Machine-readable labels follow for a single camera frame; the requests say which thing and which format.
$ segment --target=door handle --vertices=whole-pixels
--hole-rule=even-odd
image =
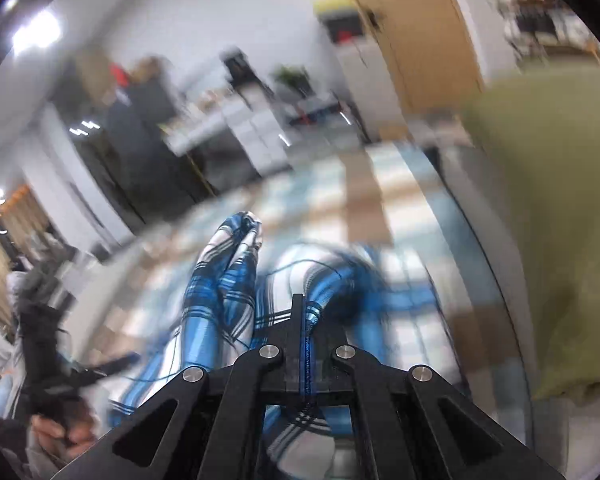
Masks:
[[[384,14],[382,14],[382,12],[375,12],[374,10],[367,9],[366,16],[374,30],[380,30],[380,21],[384,18]]]

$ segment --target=red object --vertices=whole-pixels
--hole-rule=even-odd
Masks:
[[[338,43],[344,43],[345,41],[351,41],[353,39],[353,33],[348,30],[338,31]]]
[[[111,63],[109,65],[109,70],[111,72],[111,75],[116,80],[116,83],[118,83],[118,86],[122,86],[122,88],[126,88],[129,86],[129,76],[125,72],[124,68],[115,63]]]

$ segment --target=wooden door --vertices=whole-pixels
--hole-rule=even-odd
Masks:
[[[382,50],[404,112],[455,107],[481,90],[474,48],[456,0],[355,1]]]

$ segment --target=person's hand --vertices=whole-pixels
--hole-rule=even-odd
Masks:
[[[68,447],[63,440],[64,428],[60,424],[41,415],[31,417],[31,428],[40,447],[52,456],[66,462],[70,462],[96,443],[96,437],[93,434],[95,421],[88,407],[82,403],[74,415],[69,423],[67,437],[70,445]]]

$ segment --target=green plant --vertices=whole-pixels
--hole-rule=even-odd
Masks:
[[[280,65],[272,72],[271,76],[276,82],[290,86],[291,88],[297,86],[298,83],[305,83],[309,79],[309,74],[304,66]]]

